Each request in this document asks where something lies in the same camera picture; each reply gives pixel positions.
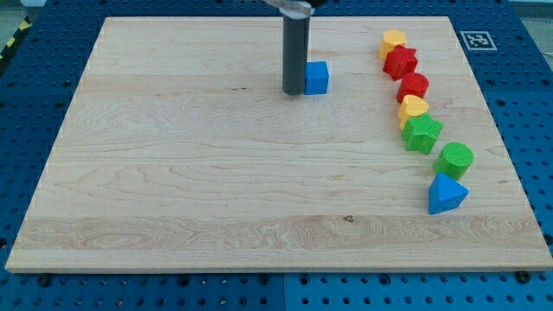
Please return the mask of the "silver metal rod mount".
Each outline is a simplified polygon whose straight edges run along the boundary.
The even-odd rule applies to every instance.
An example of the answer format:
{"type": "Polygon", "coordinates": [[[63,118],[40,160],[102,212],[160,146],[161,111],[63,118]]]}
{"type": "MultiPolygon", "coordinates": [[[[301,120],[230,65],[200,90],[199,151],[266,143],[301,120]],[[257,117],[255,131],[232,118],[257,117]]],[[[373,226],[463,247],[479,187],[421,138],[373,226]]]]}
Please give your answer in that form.
{"type": "Polygon", "coordinates": [[[307,19],[327,0],[263,0],[263,2],[277,8],[284,16],[291,19],[307,19]]]}

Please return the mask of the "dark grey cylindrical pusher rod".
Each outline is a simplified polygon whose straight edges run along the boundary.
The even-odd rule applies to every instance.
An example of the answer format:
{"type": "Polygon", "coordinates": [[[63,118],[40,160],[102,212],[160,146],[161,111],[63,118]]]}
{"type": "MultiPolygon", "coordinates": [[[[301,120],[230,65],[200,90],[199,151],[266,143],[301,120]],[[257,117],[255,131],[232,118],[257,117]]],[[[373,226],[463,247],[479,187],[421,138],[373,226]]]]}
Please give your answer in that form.
{"type": "Polygon", "coordinates": [[[283,91],[288,95],[305,91],[309,22],[283,16],[283,91]]]}

